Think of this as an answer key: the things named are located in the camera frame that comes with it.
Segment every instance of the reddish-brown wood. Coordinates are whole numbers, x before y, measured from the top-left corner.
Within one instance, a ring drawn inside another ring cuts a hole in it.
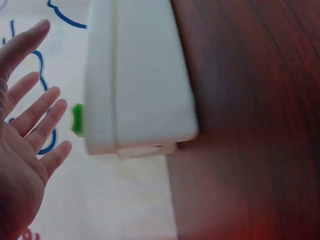
[[[168,156],[179,240],[320,239],[320,1],[172,4],[200,125]]]

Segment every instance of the white paper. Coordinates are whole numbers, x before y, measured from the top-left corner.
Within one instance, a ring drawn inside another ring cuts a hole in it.
[[[43,80],[48,87],[60,87],[61,97],[69,103],[56,128],[55,145],[70,140],[73,150],[50,179],[30,229],[42,240],[175,240],[165,157],[119,161],[108,156],[102,163],[89,157],[84,140],[71,132],[71,107],[83,103],[88,7],[89,0],[51,0],[49,6],[47,0],[0,0],[0,39],[6,42],[13,29],[18,34],[44,18],[51,22],[37,54],[26,58],[8,85],[29,72],[39,72],[40,53]],[[9,117],[18,116],[43,92],[38,83]]]

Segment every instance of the blue marker line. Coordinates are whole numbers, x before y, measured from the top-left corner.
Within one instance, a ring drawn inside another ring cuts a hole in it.
[[[16,36],[15,21],[14,20],[10,21],[10,28],[11,28],[12,38],[14,38]],[[3,44],[6,43],[6,38],[5,37],[2,39],[2,43]],[[41,84],[43,86],[43,90],[47,91],[48,90],[48,85],[47,85],[44,77],[42,76],[43,69],[44,69],[44,59],[42,57],[42,54],[41,54],[41,52],[39,52],[37,50],[32,52],[32,54],[36,55],[38,57],[39,61],[40,61],[40,71],[39,71],[39,73],[40,73],[40,81],[41,81]],[[9,123],[11,123],[13,120],[14,120],[14,118],[11,118],[9,120]],[[38,155],[45,155],[46,153],[50,152],[54,148],[54,146],[56,144],[56,141],[57,141],[57,130],[54,129],[53,132],[52,132],[52,140],[51,140],[50,145],[48,147],[46,147],[45,149],[41,149],[38,152]]]
[[[5,0],[4,3],[0,6],[0,12],[5,8],[7,3],[8,3],[8,0]]]
[[[76,27],[76,28],[79,28],[79,29],[86,29],[86,28],[88,28],[87,25],[84,25],[84,24],[82,24],[82,23],[78,23],[78,22],[76,22],[76,21],[73,21],[73,20],[71,20],[70,18],[68,18],[67,16],[65,16],[65,15],[59,10],[59,8],[58,8],[57,6],[51,4],[51,0],[48,0],[47,6],[48,6],[49,8],[52,8],[52,9],[54,10],[55,14],[56,14],[60,19],[62,19],[63,21],[65,21],[67,24],[69,24],[69,25],[71,25],[71,26],[74,26],[74,27]]]

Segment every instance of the white plastic device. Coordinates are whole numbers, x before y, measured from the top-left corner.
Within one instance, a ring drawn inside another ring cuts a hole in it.
[[[89,154],[146,146],[143,155],[161,154],[155,146],[194,138],[195,103],[170,0],[94,0],[89,16]]]

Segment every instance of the green button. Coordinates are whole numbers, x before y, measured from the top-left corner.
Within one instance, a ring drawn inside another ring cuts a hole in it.
[[[73,126],[72,131],[78,136],[84,137],[84,129],[83,129],[83,114],[84,114],[84,105],[77,104],[73,107]]]

